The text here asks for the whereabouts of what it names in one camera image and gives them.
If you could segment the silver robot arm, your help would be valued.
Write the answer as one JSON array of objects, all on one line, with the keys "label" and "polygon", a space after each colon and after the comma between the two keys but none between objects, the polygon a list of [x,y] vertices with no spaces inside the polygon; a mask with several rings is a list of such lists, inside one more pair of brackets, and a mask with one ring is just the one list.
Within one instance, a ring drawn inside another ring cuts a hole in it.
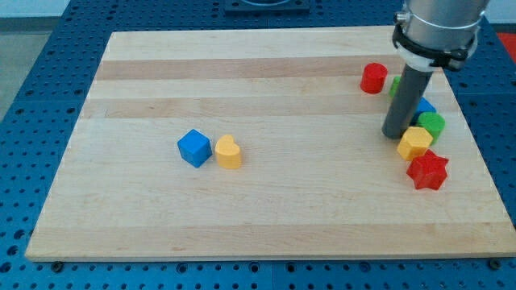
[{"label": "silver robot arm", "polygon": [[459,71],[476,51],[488,4],[489,0],[405,0],[393,17],[393,45],[416,71]]}]

